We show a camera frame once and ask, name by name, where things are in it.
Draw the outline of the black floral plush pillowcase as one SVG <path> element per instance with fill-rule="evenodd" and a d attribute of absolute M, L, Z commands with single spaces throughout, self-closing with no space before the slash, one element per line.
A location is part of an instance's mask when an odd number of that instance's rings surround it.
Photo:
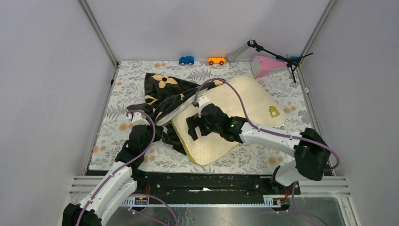
<path fill-rule="evenodd" d="M 172 148 L 186 155 L 171 120 L 191 105 L 199 84 L 171 76 L 146 73 L 144 79 L 144 103 L 127 106 L 127 111 L 141 110 L 155 123 L 154 141 L 172 145 Z"/>

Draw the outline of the white quilted pillow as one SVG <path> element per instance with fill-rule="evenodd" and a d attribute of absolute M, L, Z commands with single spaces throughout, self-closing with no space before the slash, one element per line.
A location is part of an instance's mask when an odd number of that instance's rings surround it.
<path fill-rule="evenodd" d="M 286 114 L 282 107 L 252 76 L 239 75 L 228 80 L 228 84 L 221 84 L 220 81 L 215 81 L 215 84 L 217 87 L 205 89 L 200 96 L 207 97 L 228 116 L 244 117 L 247 113 L 251 121 L 264 126 L 279 128 L 284 125 Z M 275 106 L 280 116 L 272 118 L 268 112 L 270 106 Z M 198 108 L 191 103 L 172 119 L 172 125 L 189 159 L 195 164 L 207 165 L 223 157 L 238 143 L 226 141 L 215 133 L 205 137 L 198 136 L 198 139 L 193 141 L 188 134 L 186 118 L 197 112 Z"/>

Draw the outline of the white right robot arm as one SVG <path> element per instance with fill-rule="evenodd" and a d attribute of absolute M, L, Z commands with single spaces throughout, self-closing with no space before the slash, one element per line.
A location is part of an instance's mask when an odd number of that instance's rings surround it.
<path fill-rule="evenodd" d="M 186 123 L 192 140 L 215 133 L 229 142 L 262 145 L 293 157 L 291 162 L 278 166 L 272 174 L 270 188 L 276 194 L 283 193 L 298 180 L 320 181 L 327 169 L 330 152 L 312 128 L 289 133 L 255 124 L 244 117 L 230 117 L 214 104 L 208 104 L 187 117 Z"/>

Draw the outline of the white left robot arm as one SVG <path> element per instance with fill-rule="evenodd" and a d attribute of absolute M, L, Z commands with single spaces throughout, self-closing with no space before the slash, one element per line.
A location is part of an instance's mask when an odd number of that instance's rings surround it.
<path fill-rule="evenodd" d="M 154 125 L 136 125 L 125 141 L 115 162 L 99 184 L 79 203 L 69 203 L 62 216 L 63 226 L 104 226 L 131 193 L 145 190 L 146 181 L 133 176 L 145 152 L 156 137 Z"/>

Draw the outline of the yellow patch on pillow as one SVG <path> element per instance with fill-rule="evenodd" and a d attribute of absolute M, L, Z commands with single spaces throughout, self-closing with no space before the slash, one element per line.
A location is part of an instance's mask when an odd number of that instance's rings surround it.
<path fill-rule="evenodd" d="M 280 112 L 275 106 L 270 106 L 268 112 L 272 118 L 280 116 Z"/>

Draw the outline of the floral patterned table mat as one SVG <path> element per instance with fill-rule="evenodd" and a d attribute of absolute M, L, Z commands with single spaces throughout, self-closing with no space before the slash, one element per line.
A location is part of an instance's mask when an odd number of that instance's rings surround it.
<path fill-rule="evenodd" d="M 126 118 L 129 105 L 144 102 L 144 78 L 146 73 L 166 76 L 202 84 L 210 78 L 226 80 L 237 75 L 252 75 L 249 62 L 233 62 L 223 66 L 210 66 L 196 62 L 192 66 L 181 66 L 176 61 L 123 61 L 115 78 L 104 118 L 97 134 L 87 174 L 104 175 L 128 139 L 132 123 Z M 316 127 L 314 111 L 309 106 L 308 89 L 302 85 L 301 71 L 272 72 L 258 79 L 264 92 L 282 107 L 287 116 L 285 130 L 300 131 Z M 288 163 L 291 157 L 281 151 L 259 145 L 239 145 L 219 160 L 200 166 L 163 142 L 156 142 L 145 154 L 140 165 L 143 171 L 216 173 L 216 174 L 271 174 L 278 165 Z"/>

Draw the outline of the orange toy car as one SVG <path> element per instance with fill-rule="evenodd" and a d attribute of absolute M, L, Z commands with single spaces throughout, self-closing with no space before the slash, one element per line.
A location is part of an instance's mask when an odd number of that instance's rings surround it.
<path fill-rule="evenodd" d="M 226 63 L 226 59 L 224 57 L 209 57 L 207 59 L 207 63 L 209 65 L 224 65 Z"/>

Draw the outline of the blue toy car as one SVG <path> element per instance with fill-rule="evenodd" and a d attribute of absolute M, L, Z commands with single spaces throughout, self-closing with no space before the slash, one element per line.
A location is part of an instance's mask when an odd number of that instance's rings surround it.
<path fill-rule="evenodd" d="M 179 58 L 179 65 L 193 65 L 195 59 L 192 56 L 182 56 Z"/>

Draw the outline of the grey metal cylinder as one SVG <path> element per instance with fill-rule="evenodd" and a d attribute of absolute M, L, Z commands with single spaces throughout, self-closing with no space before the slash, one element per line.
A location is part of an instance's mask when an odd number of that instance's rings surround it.
<path fill-rule="evenodd" d="M 240 46 L 238 49 L 232 51 L 231 53 L 228 53 L 226 56 L 226 61 L 227 62 L 232 62 L 234 61 L 239 55 L 244 53 L 247 49 L 249 49 L 250 46 L 248 45 L 248 42 Z"/>

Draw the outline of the pink and white iron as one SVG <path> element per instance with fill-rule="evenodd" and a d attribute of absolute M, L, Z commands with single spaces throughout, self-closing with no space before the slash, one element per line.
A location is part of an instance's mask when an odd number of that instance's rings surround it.
<path fill-rule="evenodd" d="M 285 69 L 287 64 L 266 56 L 255 56 L 250 66 L 253 77 L 258 79 L 266 77 L 270 72 Z"/>

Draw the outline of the black tripod stand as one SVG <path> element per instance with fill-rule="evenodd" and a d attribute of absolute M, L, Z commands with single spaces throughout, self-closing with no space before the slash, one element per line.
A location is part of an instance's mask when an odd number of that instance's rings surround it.
<path fill-rule="evenodd" d="M 247 45 L 248 45 L 248 47 L 254 48 L 257 52 L 264 51 L 264 52 L 274 56 L 276 60 L 285 62 L 287 67 L 290 68 L 290 70 L 291 70 L 291 74 L 292 74 L 292 78 L 293 78 L 294 83 L 296 83 L 295 70 L 300 65 L 301 60 L 303 58 L 305 58 L 305 57 L 308 57 L 308 56 L 311 56 L 311 55 L 314 54 L 313 52 L 311 52 L 311 53 L 303 55 L 303 56 L 291 58 L 289 56 L 288 57 L 284 57 L 284 56 L 281 56 L 281 55 L 277 55 L 277 54 L 275 54 L 275 53 L 273 53 L 273 52 L 271 52 L 269 50 L 266 50 L 263 46 L 257 44 L 257 42 L 255 40 L 249 40 L 247 42 Z"/>

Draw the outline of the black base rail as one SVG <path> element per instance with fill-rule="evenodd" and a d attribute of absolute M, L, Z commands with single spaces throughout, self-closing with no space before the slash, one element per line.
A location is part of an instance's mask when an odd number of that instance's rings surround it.
<path fill-rule="evenodd" d="M 279 185 L 270 175 L 146 172 L 133 178 L 136 194 L 149 194 L 169 205 L 264 204 L 268 196 L 300 194 L 299 185 Z"/>

